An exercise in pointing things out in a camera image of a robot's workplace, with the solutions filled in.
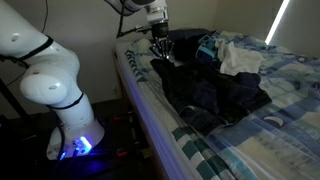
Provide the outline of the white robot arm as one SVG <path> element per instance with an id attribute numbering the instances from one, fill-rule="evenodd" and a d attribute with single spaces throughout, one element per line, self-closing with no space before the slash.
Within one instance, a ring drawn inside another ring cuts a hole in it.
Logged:
<path id="1" fill-rule="evenodd" d="M 166 0 L 104 0 L 121 17 L 146 10 L 150 50 L 167 59 L 173 48 L 169 40 Z M 46 155 L 50 160 L 86 156 L 104 137 L 87 95 L 77 85 L 78 56 L 50 36 L 34 28 L 4 0 L 0 0 L 0 57 L 26 68 L 20 91 L 28 100 L 55 112 L 60 123 L 50 136 Z"/>

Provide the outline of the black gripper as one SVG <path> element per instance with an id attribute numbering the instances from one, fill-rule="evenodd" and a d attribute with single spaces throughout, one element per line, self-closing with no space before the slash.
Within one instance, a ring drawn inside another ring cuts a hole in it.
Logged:
<path id="1" fill-rule="evenodd" d="M 149 50 L 159 59 L 164 59 L 162 54 L 158 51 L 165 50 L 165 58 L 169 59 L 171 52 L 174 47 L 174 43 L 168 39 L 169 27 L 167 22 L 155 23 L 152 25 L 152 37 L 153 43 L 156 45 L 151 45 Z"/>

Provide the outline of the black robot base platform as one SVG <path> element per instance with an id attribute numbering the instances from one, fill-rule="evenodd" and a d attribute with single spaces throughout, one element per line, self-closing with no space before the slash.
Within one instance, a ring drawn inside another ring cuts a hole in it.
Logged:
<path id="1" fill-rule="evenodd" d="M 31 116 L 38 129 L 37 136 L 25 141 L 24 174 L 26 180 L 147 180 L 153 168 L 143 158 L 144 136 L 134 135 L 140 130 L 133 112 L 99 117 L 105 128 L 102 141 L 87 155 L 49 160 L 45 145 L 55 116 L 40 113 Z"/>

